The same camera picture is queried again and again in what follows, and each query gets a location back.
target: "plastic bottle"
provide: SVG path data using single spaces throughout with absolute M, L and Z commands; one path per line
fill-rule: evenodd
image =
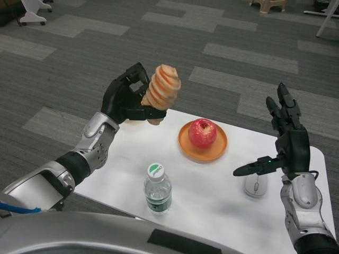
M 149 165 L 144 182 L 147 205 L 153 213 L 164 214 L 172 204 L 172 184 L 159 163 Z

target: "red apple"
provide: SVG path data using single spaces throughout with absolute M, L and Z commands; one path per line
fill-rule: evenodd
M 189 127 L 189 139 L 196 147 L 207 148 L 217 138 L 217 127 L 210 120 L 200 118 Z

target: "table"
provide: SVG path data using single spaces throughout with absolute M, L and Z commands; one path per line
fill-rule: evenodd
M 333 8 L 336 0 L 330 0 L 329 5 L 325 12 L 312 12 L 312 11 L 304 11 L 305 14 L 313 14 L 313 15 L 319 15 L 319 16 L 328 16 L 329 12 Z
M 262 156 L 276 156 L 275 137 L 216 122 L 229 139 L 226 153 L 203 164 L 187 158 L 178 145 L 180 128 L 197 116 L 168 110 L 159 126 L 147 121 L 120 125 L 107 163 L 75 188 L 75 193 L 144 220 L 195 234 L 246 254 L 295 253 L 284 225 L 280 200 L 282 171 L 268 175 L 263 199 L 248 197 L 243 177 L 233 170 Z M 173 203 L 165 215 L 154 215 L 143 193 L 148 165 L 164 165 L 173 185 Z M 311 170 L 323 194 L 323 218 L 334 223 L 323 154 L 311 147 Z
M 337 16 L 339 17 L 339 15 L 334 15 L 333 13 L 336 11 L 336 9 L 339 6 L 339 0 L 332 0 L 326 10 L 327 13 L 327 17 L 325 19 L 325 21 L 323 22 L 323 24 L 321 25 L 319 31 L 316 34 L 316 37 L 320 37 L 321 34 L 323 33 L 323 30 L 325 29 L 326 23 L 331 19 L 331 17 Z

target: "robot forearm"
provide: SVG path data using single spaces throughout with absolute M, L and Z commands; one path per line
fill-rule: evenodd
M 50 161 L 2 191 L 0 201 L 25 208 L 58 209 L 94 170 L 107 161 L 108 149 L 119 126 L 103 113 L 96 113 L 86 124 L 82 139 L 70 152 Z
M 338 245 L 321 214 L 322 194 L 310 172 L 282 177 L 281 200 L 285 225 L 298 254 L 339 253 Z

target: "orange plate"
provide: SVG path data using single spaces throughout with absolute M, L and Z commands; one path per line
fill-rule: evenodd
M 189 127 L 191 123 L 185 124 L 179 132 L 179 144 L 181 149 L 189 157 L 199 161 L 212 161 L 218 159 L 227 148 L 228 139 L 221 127 L 217 126 L 217 138 L 208 148 L 195 147 L 189 139 Z

